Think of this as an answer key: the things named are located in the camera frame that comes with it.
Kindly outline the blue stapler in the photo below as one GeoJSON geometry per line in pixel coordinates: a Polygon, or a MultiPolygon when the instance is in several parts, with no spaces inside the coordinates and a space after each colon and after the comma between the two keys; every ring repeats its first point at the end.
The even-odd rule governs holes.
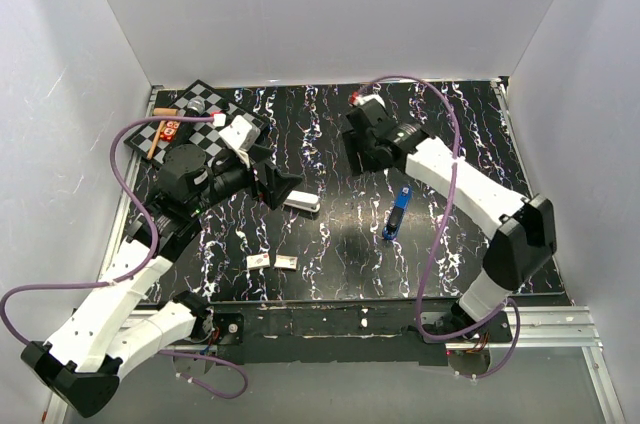
{"type": "Polygon", "coordinates": [[[391,213],[385,222],[382,237],[385,240],[394,240],[401,227],[404,215],[412,197],[412,190],[409,186],[404,186],[396,195],[391,213]]]}

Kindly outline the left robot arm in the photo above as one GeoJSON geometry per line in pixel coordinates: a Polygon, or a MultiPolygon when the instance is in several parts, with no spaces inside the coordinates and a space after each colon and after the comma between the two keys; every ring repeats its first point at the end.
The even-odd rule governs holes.
{"type": "Polygon", "coordinates": [[[302,178],[282,172],[257,149],[259,162],[245,164],[230,149],[214,158],[194,144],[167,152],[145,211],[132,222],[114,260],[71,317],[44,341],[31,341],[21,359],[78,414],[100,412],[134,368],[181,340],[200,344],[218,331],[213,308],[183,291],[154,315],[122,326],[201,231],[200,216],[240,191],[269,208],[281,206],[302,178]]]}

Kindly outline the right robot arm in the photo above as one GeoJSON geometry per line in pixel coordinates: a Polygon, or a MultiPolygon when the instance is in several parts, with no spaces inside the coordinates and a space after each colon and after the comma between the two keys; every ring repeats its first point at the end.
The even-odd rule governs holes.
{"type": "Polygon", "coordinates": [[[475,341],[507,297],[557,251],[554,207],[501,186],[418,123],[400,123],[384,101],[355,98],[342,133],[354,174],[396,168],[446,197],[448,209],[467,215],[489,240],[478,276],[451,309],[422,330],[427,339],[475,341]]]}

